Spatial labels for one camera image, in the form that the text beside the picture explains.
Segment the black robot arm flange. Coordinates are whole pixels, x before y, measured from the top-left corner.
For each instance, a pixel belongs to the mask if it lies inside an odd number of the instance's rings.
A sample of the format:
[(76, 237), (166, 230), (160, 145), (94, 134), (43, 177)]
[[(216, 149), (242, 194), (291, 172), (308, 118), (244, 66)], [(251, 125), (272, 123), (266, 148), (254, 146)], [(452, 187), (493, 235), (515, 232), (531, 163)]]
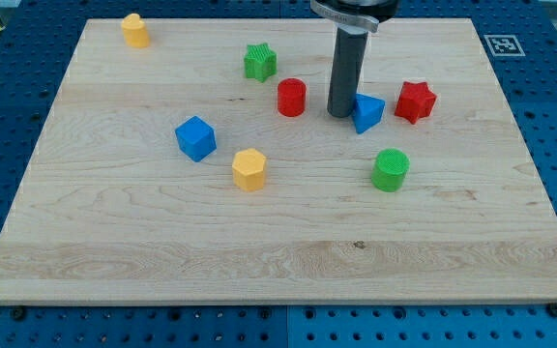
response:
[(379, 24), (392, 18), (399, 0), (311, 0), (310, 9), (336, 24), (376, 33)]

